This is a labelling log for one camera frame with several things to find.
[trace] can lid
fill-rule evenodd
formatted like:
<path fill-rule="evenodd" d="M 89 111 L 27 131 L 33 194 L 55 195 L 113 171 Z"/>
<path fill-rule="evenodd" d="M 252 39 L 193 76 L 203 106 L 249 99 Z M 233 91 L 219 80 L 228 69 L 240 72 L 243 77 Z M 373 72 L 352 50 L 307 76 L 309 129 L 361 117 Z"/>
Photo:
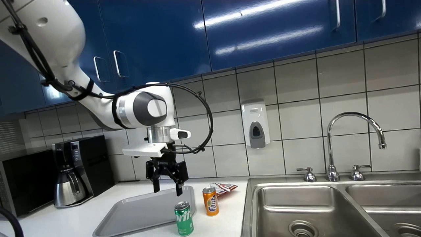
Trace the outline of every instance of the can lid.
<path fill-rule="evenodd" d="M 188 208 L 189 206 L 190 206 L 190 204 L 189 204 L 188 201 L 181 201 L 181 202 L 177 203 L 177 205 L 174 207 L 174 209 L 176 211 L 181 211 L 181 210 L 184 210 L 184 209 Z"/>
<path fill-rule="evenodd" d="M 211 186 L 208 186 L 208 187 L 203 189 L 204 194 L 210 194 L 210 193 L 213 193 L 214 191 L 216 191 L 216 189 L 214 187 L 211 187 Z"/>

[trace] sprite logo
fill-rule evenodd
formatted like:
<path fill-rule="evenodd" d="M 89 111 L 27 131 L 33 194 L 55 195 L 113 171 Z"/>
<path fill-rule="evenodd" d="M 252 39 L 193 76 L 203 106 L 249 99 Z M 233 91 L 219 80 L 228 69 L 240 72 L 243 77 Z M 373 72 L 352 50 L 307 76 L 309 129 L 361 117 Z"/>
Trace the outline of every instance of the sprite logo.
<path fill-rule="evenodd" d="M 188 219 L 190 219 L 191 216 L 192 214 L 190 213 L 190 210 L 184 213 L 183 215 L 176 215 L 178 222 L 187 221 Z"/>
<path fill-rule="evenodd" d="M 211 198 L 208 199 L 208 210 L 211 212 L 216 211 L 216 195 L 213 195 Z"/>

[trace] white soap dispenser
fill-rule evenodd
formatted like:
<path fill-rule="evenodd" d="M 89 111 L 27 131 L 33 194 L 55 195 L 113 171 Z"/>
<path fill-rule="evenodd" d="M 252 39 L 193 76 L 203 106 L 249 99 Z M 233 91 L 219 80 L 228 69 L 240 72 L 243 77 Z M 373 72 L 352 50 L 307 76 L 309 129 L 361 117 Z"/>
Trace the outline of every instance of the white soap dispenser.
<path fill-rule="evenodd" d="M 270 143 L 269 123 L 263 99 L 247 100 L 241 104 L 242 126 L 245 144 L 251 148 L 263 148 Z"/>

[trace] black microwave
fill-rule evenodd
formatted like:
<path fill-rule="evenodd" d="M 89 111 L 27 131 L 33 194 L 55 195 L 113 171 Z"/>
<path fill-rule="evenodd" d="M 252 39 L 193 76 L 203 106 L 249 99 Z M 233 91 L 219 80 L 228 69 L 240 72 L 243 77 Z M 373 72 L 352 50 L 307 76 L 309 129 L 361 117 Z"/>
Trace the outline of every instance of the black microwave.
<path fill-rule="evenodd" d="M 0 155 L 0 205 L 21 216 L 50 203 L 57 174 L 51 149 Z"/>

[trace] gray tray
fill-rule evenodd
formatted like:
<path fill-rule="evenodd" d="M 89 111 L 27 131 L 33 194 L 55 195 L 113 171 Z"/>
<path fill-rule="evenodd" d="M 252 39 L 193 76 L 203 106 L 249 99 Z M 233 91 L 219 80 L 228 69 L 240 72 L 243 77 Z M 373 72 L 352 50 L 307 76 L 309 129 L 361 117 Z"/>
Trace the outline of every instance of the gray tray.
<path fill-rule="evenodd" d="M 192 215 L 196 213 L 191 186 L 183 186 L 183 194 L 179 197 L 173 188 L 123 199 L 114 204 L 92 236 L 111 237 L 174 222 L 174 206 L 180 201 L 188 201 Z"/>

